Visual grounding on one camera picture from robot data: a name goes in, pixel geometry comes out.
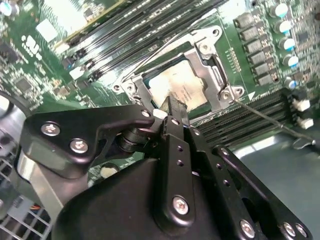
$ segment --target motherboard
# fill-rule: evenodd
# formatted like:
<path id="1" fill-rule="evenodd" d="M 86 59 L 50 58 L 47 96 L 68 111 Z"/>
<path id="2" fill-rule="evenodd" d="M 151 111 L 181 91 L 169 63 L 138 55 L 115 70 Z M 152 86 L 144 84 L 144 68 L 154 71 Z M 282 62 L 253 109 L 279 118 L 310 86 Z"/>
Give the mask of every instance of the motherboard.
<path id="1" fill-rule="evenodd" d="M 221 80 L 240 101 L 308 128 L 316 114 L 303 112 L 320 109 L 319 48 L 317 0 L 0 3 L 0 90 L 33 113 L 132 103 L 152 111 L 174 95 L 212 147 L 235 146 L 274 127 L 230 104 L 230 92 L 215 97 L 222 87 L 199 69 L 212 66 L 215 83 Z"/>

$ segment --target black ram slot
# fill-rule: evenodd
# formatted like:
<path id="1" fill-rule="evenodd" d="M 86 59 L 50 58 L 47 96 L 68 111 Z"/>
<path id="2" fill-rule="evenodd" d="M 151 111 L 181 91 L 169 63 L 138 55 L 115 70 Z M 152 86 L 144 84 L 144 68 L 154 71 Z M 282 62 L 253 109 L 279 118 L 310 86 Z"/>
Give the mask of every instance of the black ram slot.
<path id="1" fill-rule="evenodd" d="M 145 21 L 138 28 L 134 29 L 134 26 L 136 26 L 137 24 L 140 24 L 144 19 L 148 18 L 148 14 L 159 11 L 159 9 L 163 9 L 169 3 L 173 5 L 171 8 L 164 11 L 162 14 L 158 15 L 154 19 L 151 19 L 150 21 Z M 120 48 L 121 46 L 119 45 L 126 45 L 127 43 L 130 43 L 130 40 L 132 40 L 132 38 L 139 36 L 144 32 L 148 31 L 150 28 L 152 28 L 153 25 L 159 21 L 159 18 L 160 19 L 164 18 L 163 15 L 172 15 L 172 12 L 175 11 L 179 6 L 178 3 L 179 1 L 177 0 L 176 1 L 177 6 L 176 6 L 170 0 L 163 1 L 161 2 L 160 5 L 157 5 L 152 9 L 148 9 L 147 11 L 137 14 L 135 16 L 135 19 L 132 19 L 130 22 L 125 22 L 120 26 L 115 26 L 116 24 L 119 24 L 118 21 L 115 21 L 115 22 L 112 21 L 105 28 L 99 31 L 99 34 L 98 34 L 99 36 L 96 36 L 95 34 L 94 36 L 91 37 L 91 38 L 94 38 L 95 40 L 84 48 L 86 55 L 88 54 L 92 54 L 94 56 L 97 56 L 98 54 L 104 55 L 104 54 L 107 54 L 107 52 L 112 52 L 114 49 Z M 103 52 L 102 53 L 98 52 L 97 49 L 103 49 L 102 50 Z"/>
<path id="2" fill-rule="evenodd" d="M 164 12 L 164 15 L 159 16 L 161 17 L 161 21 L 159 21 L 158 17 L 156 17 L 155 19 L 151 20 L 148 24 L 138 29 L 135 29 L 134 31 L 130 32 L 126 36 L 123 36 L 122 38 L 114 37 L 113 39 L 109 39 L 107 42 L 104 42 L 103 45 L 99 46 L 100 49 L 103 49 L 101 53 L 93 51 L 95 52 L 93 55 L 96 57 L 93 58 L 92 61 L 95 63 L 99 61 L 103 61 L 111 57 L 119 49 L 123 48 L 126 45 L 139 44 L 138 42 L 139 39 L 143 38 L 144 36 L 148 35 L 152 31 L 163 26 L 169 20 L 171 20 L 173 18 L 173 12 L 174 12 L 174 15 L 178 15 L 180 13 L 185 12 L 193 4 L 194 4 L 193 0 L 189 0 L 187 1 L 187 5 L 183 4 L 181 8 L 179 8 L 180 9 L 179 11 L 177 11 L 176 8 L 170 8 L 169 11 Z"/>
<path id="3" fill-rule="evenodd" d="M 155 44 L 161 43 L 163 44 L 163 40 L 165 40 L 167 37 L 172 36 L 174 33 L 178 33 L 179 31 L 182 31 L 186 29 L 190 24 L 197 20 L 197 18 L 201 17 L 203 14 L 210 11 L 210 7 L 206 6 L 205 9 L 195 9 L 194 11 L 190 12 L 187 15 L 187 18 L 182 19 L 182 22 L 177 22 L 178 26 L 172 25 L 170 28 L 165 29 L 165 32 L 160 32 L 159 34 L 153 35 L 151 38 L 147 39 L 146 41 L 140 42 L 138 44 L 135 44 L 132 48 L 126 49 L 126 52 L 123 52 L 124 49 L 121 52 L 121 55 L 114 58 L 112 61 L 108 62 L 106 65 L 102 66 L 100 69 L 97 69 L 96 72 L 99 74 L 96 74 L 96 72 L 93 72 L 89 77 L 89 82 L 95 82 L 99 78 L 103 76 L 105 73 L 110 71 L 111 69 L 116 68 L 117 66 L 120 66 L 125 60 L 127 60 L 129 57 L 132 58 L 132 56 L 139 55 L 139 53 L 146 52 L 149 48 L 153 47 Z M 144 54 L 140 56 L 139 58 L 136 58 L 135 62 L 138 62 L 138 60 L 144 59 L 151 55 L 156 49 L 153 51 L 148 52 L 147 54 Z"/>
<path id="4" fill-rule="evenodd" d="M 89 48 L 90 46 L 98 44 L 102 38 L 109 36 L 110 34 L 114 33 L 119 29 L 122 29 L 123 27 L 126 27 L 127 26 L 126 24 L 136 22 L 138 18 L 149 14 L 150 10 L 148 9 L 149 8 L 153 9 L 155 5 L 158 5 L 162 1 L 152 0 L 149 3 L 142 5 L 143 2 L 145 2 L 145 0 L 141 0 L 139 2 L 134 3 L 134 5 L 130 6 L 129 8 L 126 8 L 125 10 L 118 13 L 116 16 L 114 16 L 110 20 L 98 26 L 96 29 L 94 29 L 87 35 L 83 36 L 79 43 L 81 47 L 78 47 L 76 45 L 70 51 L 74 52 L 75 50 L 78 50 L 80 48 L 84 48 L 84 47 Z M 83 45 L 82 42 L 84 41 L 87 42 L 88 45 Z"/>
<path id="5" fill-rule="evenodd" d="M 252 102 L 250 106 L 283 124 L 294 124 L 297 119 L 292 107 L 292 96 L 287 89 Z M 276 129 L 267 120 L 242 107 L 200 125 L 198 128 L 211 148 L 219 144 L 226 146 L 241 144 Z"/>

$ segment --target silver screw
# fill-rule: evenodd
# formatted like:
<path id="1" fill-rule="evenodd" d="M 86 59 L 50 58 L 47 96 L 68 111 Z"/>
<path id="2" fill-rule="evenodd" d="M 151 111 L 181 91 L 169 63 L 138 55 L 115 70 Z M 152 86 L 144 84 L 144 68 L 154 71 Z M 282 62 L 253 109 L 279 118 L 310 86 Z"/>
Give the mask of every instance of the silver screw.
<path id="1" fill-rule="evenodd" d="M 305 238 L 308 237 L 306 231 L 304 230 L 304 228 L 300 225 L 300 224 L 296 224 L 296 229 L 298 229 L 299 233 L 302 234 L 302 236 L 304 236 Z"/>
<path id="2" fill-rule="evenodd" d="M 175 119 L 175 118 L 172 118 L 171 122 L 173 122 L 175 125 L 179 125 L 180 124 L 179 121 L 177 119 Z"/>
<path id="3" fill-rule="evenodd" d="M 209 55 L 209 54 L 211 54 L 211 47 L 208 46 L 207 44 L 201 43 L 199 45 L 199 51 L 203 55 Z"/>
<path id="4" fill-rule="evenodd" d="M 145 116 L 146 118 L 150 118 L 150 116 L 151 116 L 150 113 L 147 112 L 146 110 L 142 110 L 141 113 L 142 113 L 142 115 Z"/>
<path id="5" fill-rule="evenodd" d="M 295 230 L 294 228 L 287 222 L 285 222 L 283 224 L 284 226 L 284 229 L 286 230 L 286 232 L 291 236 L 291 237 L 295 237 L 296 236 L 296 233 L 295 233 Z"/>
<path id="6" fill-rule="evenodd" d="M 41 127 L 41 132 L 50 137 L 59 135 L 60 128 L 53 123 L 46 123 Z"/>
<path id="7" fill-rule="evenodd" d="M 247 222 L 246 220 L 241 220 L 240 221 L 240 227 L 242 229 L 242 231 L 244 232 L 244 234 L 248 237 L 253 239 L 256 235 L 254 228 L 250 225 L 249 222 Z"/>
<path id="8" fill-rule="evenodd" d="M 231 94 L 230 94 L 230 92 L 228 90 L 225 90 L 225 91 L 222 92 L 221 96 L 222 96 L 223 100 L 227 100 L 227 99 L 230 98 Z"/>
<path id="9" fill-rule="evenodd" d="M 200 136 L 200 132 L 198 129 L 193 129 L 193 132 L 195 133 L 195 135 Z"/>
<path id="10" fill-rule="evenodd" d="M 225 148 L 221 148 L 221 152 L 226 155 L 226 156 L 229 156 L 229 153 L 228 151 L 225 149 Z"/>
<path id="11" fill-rule="evenodd" d="M 88 151 L 88 144 L 80 139 L 75 139 L 70 143 L 70 148 L 77 154 L 84 154 Z"/>
<path id="12" fill-rule="evenodd" d="M 187 202 L 179 196 L 173 198 L 173 208 L 178 212 L 178 214 L 186 215 L 189 211 L 189 206 Z"/>

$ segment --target black mounting arm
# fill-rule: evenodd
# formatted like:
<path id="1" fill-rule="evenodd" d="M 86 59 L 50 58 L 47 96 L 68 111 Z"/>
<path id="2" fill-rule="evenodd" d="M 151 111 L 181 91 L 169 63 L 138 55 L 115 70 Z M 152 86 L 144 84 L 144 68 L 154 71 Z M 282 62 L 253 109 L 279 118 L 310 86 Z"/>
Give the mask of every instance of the black mounting arm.
<path id="1" fill-rule="evenodd" d="M 313 239 L 228 148 L 210 151 L 201 132 L 189 126 L 183 103 L 168 97 L 160 111 L 160 118 L 153 117 L 128 105 L 42 113 L 25 121 L 17 169 L 37 193 L 33 179 L 39 172 L 47 182 L 72 184 L 107 159 L 145 153 L 145 159 L 65 197 L 54 240 Z M 35 165 L 28 171 L 30 163 Z M 55 196 L 59 186 L 50 186 Z"/>

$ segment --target wire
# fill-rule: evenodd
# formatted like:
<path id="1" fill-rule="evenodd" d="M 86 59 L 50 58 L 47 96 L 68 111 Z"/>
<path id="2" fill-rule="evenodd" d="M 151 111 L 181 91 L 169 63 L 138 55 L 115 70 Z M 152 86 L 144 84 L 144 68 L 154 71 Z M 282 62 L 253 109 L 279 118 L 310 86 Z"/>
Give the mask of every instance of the wire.
<path id="1" fill-rule="evenodd" d="M 17 108 L 19 108 L 26 117 L 31 115 L 31 111 L 20 100 L 18 100 L 16 96 L 11 96 L 2 90 L 0 90 L 0 96 L 7 99 L 12 105 L 17 106 Z"/>

